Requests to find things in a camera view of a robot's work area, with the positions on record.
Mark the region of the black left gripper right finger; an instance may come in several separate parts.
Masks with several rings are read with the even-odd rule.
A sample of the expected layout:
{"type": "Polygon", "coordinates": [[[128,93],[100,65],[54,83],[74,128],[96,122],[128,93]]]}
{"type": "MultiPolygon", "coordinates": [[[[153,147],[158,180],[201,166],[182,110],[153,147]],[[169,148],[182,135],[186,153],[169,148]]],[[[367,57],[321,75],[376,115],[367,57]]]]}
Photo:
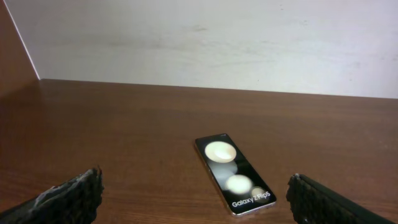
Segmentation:
{"type": "Polygon", "coordinates": [[[286,199],[299,224],[393,224],[303,174],[294,174],[286,199]]]}

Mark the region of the black Galaxy flip phone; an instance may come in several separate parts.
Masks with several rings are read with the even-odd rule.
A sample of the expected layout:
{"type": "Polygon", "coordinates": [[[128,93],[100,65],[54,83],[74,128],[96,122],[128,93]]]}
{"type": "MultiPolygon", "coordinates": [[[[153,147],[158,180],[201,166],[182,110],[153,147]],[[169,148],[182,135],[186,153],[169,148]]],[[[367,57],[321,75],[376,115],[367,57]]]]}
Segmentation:
{"type": "Polygon", "coordinates": [[[231,214],[243,216],[276,204],[273,191],[229,135],[197,138],[195,149],[231,214]]]}

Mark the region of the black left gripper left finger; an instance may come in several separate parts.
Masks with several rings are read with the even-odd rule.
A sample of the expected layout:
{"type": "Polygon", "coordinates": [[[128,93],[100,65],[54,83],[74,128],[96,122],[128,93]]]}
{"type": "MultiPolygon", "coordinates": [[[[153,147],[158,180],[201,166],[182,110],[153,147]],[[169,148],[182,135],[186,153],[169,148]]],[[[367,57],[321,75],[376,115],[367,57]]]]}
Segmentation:
{"type": "Polygon", "coordinates": [[[3,224],[91,224],[102,203],[102,170],[92,168],[38,196],[1,212],[3,224]]]}

